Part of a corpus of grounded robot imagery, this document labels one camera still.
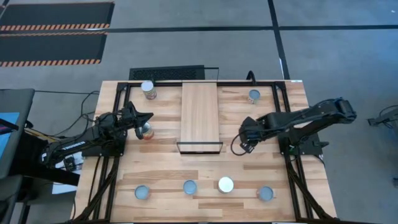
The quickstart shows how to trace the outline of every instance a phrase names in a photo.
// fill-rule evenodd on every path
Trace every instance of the wooden table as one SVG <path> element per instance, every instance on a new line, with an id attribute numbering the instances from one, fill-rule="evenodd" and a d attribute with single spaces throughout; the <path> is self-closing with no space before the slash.
<path id="1" fill-rule="evenodd" d="M 101 87 L 96 116 L 112 111 L 117 81 L 105 81 Z M 308 107 L 302 82 L 286 81 L 292 111 Z M 261 92 L 258 104 L 250 105 L 247 97 L 251 89 Z M 150 119 L 155 136 L 140 141 L 130 130 L 124 155 L 121 157 L 112 222 L 270 222 L 294 221 L 294 211 L 284 158 L 279 153 L 276 138 L 261 142 L 251 154 L 235 156 L 229 147 L 240 124 L 247 116 L 258 118 L 275 111 L 269 87 L 218 87 L 218 118 L 220 141 L 224 146 L 219 155 L 180 155 L 176 142 L 180 137 L 182 87 L 157 87 L 157 98 L 145 99 L 140 88 L 133 88 L 130 100 L 140 112 L 153 112 Z M 234 143 L 240 150 L 240 141 Z M 76 193 L 76 214 L 86 207 L 97 158 L 85 160 Z M 328 180 L 323 164 L 313 156 L 302 156 L 309 191 L 330 215 L 335 216 Z M 94 192 L 98 186 L 98 168 Z M 234 190 L 221 194 L 216 187 L 219 178 L 234 180 Z M 195 180 L 198 191 L 186 195 L 183 183 Z M 134 189 L 148 185 L 152 194 L 148 200 L 138 200 Z M 270 202 L 256 198 L 256 190 L 263 185 L 274 189 Z M 302 194 L 298 199 L 305 217 Z M 100 218 L 104 217 L 105 193 Z"/>

